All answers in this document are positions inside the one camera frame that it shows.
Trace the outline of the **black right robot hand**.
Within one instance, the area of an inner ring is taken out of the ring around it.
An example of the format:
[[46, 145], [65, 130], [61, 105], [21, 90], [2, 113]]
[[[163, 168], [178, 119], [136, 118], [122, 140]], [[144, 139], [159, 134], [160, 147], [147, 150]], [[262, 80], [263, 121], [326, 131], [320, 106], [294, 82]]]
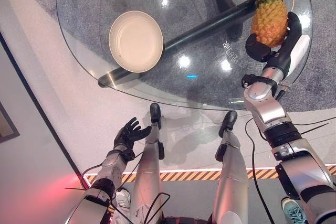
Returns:
[[255, 33], [245, 43], [247, 54], [256, 61], [266, 62], [266, 68], [276, 68], [283, 73], [283, 79], [296, 69], [310, 45], [310, 36], [302, 34], [299, 17], [289, 12], [286, 37], [277, 52], [271, 47], [258, 42]]

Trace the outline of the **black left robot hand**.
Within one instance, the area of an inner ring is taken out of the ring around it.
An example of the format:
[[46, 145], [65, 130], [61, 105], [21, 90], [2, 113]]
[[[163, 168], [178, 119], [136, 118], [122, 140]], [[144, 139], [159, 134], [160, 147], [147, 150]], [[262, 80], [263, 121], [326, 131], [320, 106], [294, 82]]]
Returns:
[[113, 150], [117, 150], [125, 163], [135, 159], [134, 143], [149, 136], [152, 127], [141, 128], [139, 121], [133, 117], [124, 125], [114, 139]]

